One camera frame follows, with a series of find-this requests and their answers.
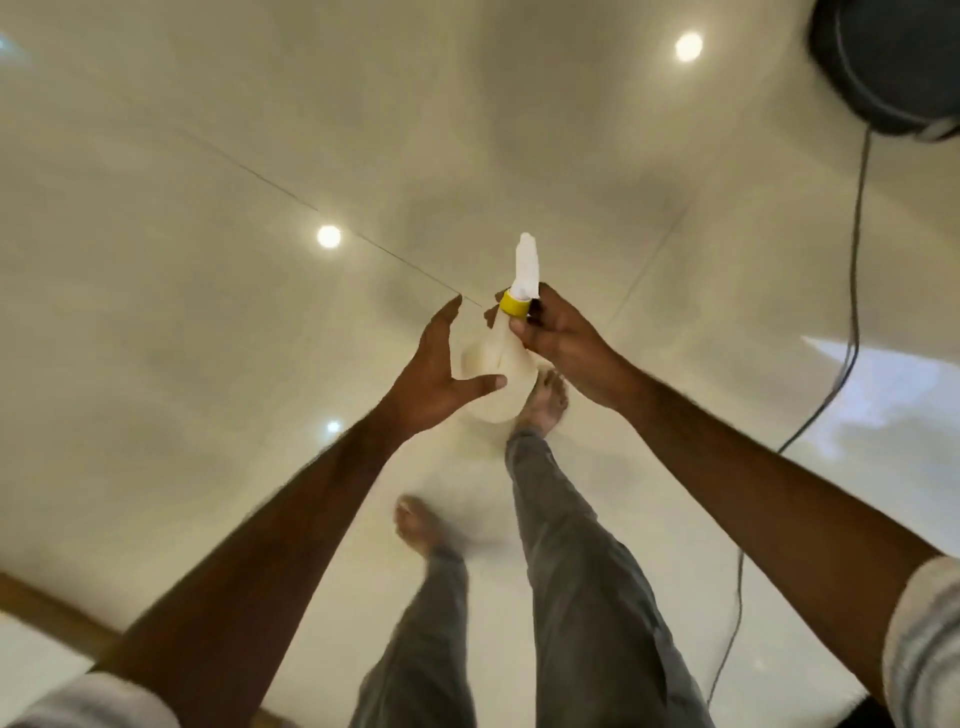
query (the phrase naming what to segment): electrical wire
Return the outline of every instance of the electrical wire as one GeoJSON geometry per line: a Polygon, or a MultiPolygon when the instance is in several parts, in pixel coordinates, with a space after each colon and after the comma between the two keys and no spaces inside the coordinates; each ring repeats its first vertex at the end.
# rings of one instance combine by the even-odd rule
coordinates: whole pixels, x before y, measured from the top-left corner
{"type": "MultiPolygon", "coordinates": [[[[827,396],[824,397],[820,406],[800,425],[797,431],[790,435],[787,441],[777,449],[778,455],[783,455],[787,448],[797,442],[804,433],[820,419],[820,416],[827,411],[827,408],[833,404],[833,401],[837,399],[837,396],[850,380],[850,376],[853,374],[853,367],[856,365],[856,360],[860,356],[860,301],[857,290],[857,273],[860,262],[860,222],[863,216],[863,191],[867,183],[867,166],[870,162],[872,144],[873,131],[870,127],[867,127],[867,131],[863,134],[863,146],[860,150],[860,173],[856,183],[856,204],[853,206],[849,276],[850,335],[847,339],[847,354],[844,356],[843,365],[840,367],[837,378],[833,381],[833,386],[830,388],[827,396]]],[[[710,686],[710,692],[707,697],[708,708],[713,702],[713,697],[716,695],[717,685],[720,683],[720,676],[723,675],[724,667],[727,666],[727,661],[730,659],[730,654],[733,651],[733,643],[736,642],[737,635],[740,634],[740,627],[743,625],[743,565],[745,559],[746,554],[744,554],[742,548],[739,548],[736,552],[736,622],[733,625],[730,640],[727,642],[727,649],[724,652],[723,660],[720,661],[720,667],[717,669],[716,675],[713,677],[713,684],[710,686]]]]}

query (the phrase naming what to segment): pants leg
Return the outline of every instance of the pants leg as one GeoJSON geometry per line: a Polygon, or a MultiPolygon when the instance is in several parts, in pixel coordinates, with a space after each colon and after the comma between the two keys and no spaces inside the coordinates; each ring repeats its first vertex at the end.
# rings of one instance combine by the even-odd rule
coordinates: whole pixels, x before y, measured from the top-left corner
{"type": "Polygon", "coordinates": [[[653,590],[535,432],[507,444],[534,593],[541,728],[712,728],[653,590]]]}
{"type": "Polygon", "coordinates": [[[467,567],[437,548],[363,684],[350,728],[474,728],[467,683],[467,567]]]}

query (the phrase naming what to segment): spray nozzle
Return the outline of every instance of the spray nozzle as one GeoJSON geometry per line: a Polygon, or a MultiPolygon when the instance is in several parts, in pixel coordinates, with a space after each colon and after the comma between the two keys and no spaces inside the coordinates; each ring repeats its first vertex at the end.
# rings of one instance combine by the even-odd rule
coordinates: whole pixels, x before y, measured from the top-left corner
{"type": "Polygon", "coordinates": [[[537,240],[529,232],[520,236],[516,246],[516,278],[503,294],[500,308],[511,316],[526,316],[530,302],[540,297],[540,261],[537,240]]]}

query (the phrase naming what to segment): shirt sleeve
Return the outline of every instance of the shirt sleeve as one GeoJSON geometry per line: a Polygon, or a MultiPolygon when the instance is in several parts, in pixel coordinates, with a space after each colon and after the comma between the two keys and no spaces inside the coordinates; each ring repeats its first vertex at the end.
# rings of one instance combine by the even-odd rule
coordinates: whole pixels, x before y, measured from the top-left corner
{"type": "Polygon", "coordinates": [[[152,692],[92,672],[41,698],[8,728],[180,728],[152,692]]]}
{"type": "Polygon", "coordinates": [[[883,648],[887,707],[899,728],[960,726],[960,560],[920,567],[883,648]]]}

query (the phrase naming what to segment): bare foot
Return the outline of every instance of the bare foot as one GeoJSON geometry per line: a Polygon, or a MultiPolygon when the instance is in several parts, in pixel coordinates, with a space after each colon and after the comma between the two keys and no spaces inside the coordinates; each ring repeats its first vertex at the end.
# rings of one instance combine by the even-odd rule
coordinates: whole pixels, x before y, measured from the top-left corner
{"type": "Polygon", "coordinates": [[[526,404],[516,416],[514,432],[530,428],[540,437],[546,437],[564,416],[567,405],[566,383],[560,372],[556,369],[540,370],[526,404]]]}
{"type": "Polygon", "coordinates": [[[400,496],[394,507],[396,534],[424,559],[437,546],[448,546],[444,524],[430,507],[416,496],[400,496]]]}

